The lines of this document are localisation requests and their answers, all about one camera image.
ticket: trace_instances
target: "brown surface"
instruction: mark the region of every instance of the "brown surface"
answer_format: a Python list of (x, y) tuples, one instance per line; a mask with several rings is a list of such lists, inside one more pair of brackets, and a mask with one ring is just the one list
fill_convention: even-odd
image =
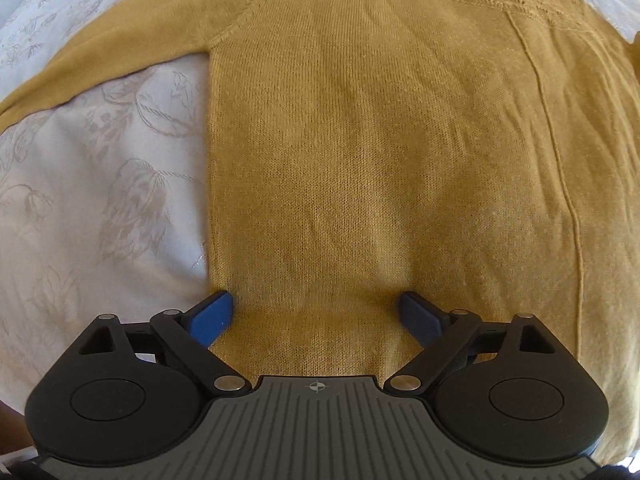
[(31, 446), (24, 417), (0, 402), (0, 455)]

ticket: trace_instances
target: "vertical seam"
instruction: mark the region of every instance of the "vertical seam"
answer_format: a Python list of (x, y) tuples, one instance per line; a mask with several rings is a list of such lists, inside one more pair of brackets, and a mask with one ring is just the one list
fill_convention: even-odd
[(554, 155), (556, 158), (556, 164), (558, 165), (558, 176), (560, 178), (560, 186), (562, 187), (562, 194), (564, 195), (564, 200), (566, 202), (566, 206), (569, 209), (569, 213), (571, 215), (572, 225), (574, 229), (574, 246), (575, 246), (575, 256), (578, 265), (578, 295), (577, 295), (577, 306), (576, 306), (576, 330), (575, 330), (575, 357), (579, 361), (581, 358), (580, 354), (580, 344), (581, 344), (581, 336), (580, 329), (582, 327), (582, 302), (584, 299), (584, 259), (582, 257), (582, 247), (580, 245), (580, 223), (578, 222), (578, 213), (575, 209), (574, 203), (571, 200), (571, 196), (569, 195), (569, 189), (566, 183), (566, 178), (564, 176), (564, 171), (562, 170), (562, 160), (560, 157), (560, 149), (558, 147), (558, 140), (556, 138), (556, 132), (551, 121), (551, 116), (549, 114), (549, 107), (546, 103), (545, 98), (545, 90), (542, 84), (542, 78), (540, 76), (540, 70), (536, 65), (536, 62), (533, 60), (533, 56), (531, 55), (531, 51), (527, 46), (527, 42), (524, 39), (520, 29), (516, 25), (513, 17), (509, 12), (506, 12), (506, 15), (511, 23), (511, 27), (515, 31), (524, 52), (533, 67), (533, 71), (536, 74), (536, 81), (538, 83), (538, 92), (540, 94), (540, 100), (542, 101), (542, 107), (545, 111), (546, 124), (549, 130), (549, 137), (551, 138), (551, 144), (554, 149)]

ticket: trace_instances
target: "silver rivet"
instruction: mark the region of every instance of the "silver rivet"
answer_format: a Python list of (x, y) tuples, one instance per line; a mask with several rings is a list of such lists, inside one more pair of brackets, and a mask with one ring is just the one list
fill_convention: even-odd
[(402, 392), (409, 392), (411, 390), (417, 390), (421, 386), (420, 379), (412, 375), (396, 375), (389, 381), (389, 384), (396, 390)]
[(244, 386), (244, 379), (237, 375), (223, 375), (218, 377), (213, 385), (224, 392), (234, 392)]

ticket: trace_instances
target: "circular cap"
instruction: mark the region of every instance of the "circular cap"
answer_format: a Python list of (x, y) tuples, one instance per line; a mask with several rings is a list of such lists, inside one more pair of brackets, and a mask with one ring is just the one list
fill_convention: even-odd
[(224, 392), (234, 392), (244, 387), (244, 379), (237, 375), (223, 375), (218, 377), (213, 385)]
[(420, 379), (412, 375), (396, 375), (389, 381), (391, 387), (402, 392), (410, 392), (420, 388), (422, 383)]
[(145, 402), (145, 391), (124, 379), (102, 379), (80, 386), (71, 396), (74, 411), (89, 420), (119, 420)]
[(552, 384), (537, 379), (508, 379), (489, 391), (489, 400), (499, 412), (520, 420), (543, 420), (562, 409), (564, 398)]

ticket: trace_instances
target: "yellow sweater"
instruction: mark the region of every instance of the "yellow sweater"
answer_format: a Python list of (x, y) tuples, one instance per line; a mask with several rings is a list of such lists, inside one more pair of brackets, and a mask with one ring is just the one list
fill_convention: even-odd
[(640, 408), (640, 40), (582, 0), (125, 0), (0, 105), (0, 132), (208, 52), (213, 350), (259, 374), (375, 374), (419, 350), (415, 290), (532, 311), (604, 389), (596, 458)]

